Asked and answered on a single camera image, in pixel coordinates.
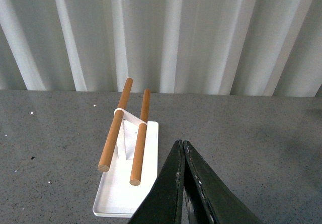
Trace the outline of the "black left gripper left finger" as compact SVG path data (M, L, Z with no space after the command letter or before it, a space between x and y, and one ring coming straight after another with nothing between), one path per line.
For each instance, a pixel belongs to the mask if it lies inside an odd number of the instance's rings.
M184 173L183 142L177 140L152 189L129 223L181 223Z

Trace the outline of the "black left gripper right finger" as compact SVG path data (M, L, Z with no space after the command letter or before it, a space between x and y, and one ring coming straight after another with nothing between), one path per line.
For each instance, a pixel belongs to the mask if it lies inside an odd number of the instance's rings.
M262 223L224 184L189 141L185 153L184 195L189 223Z

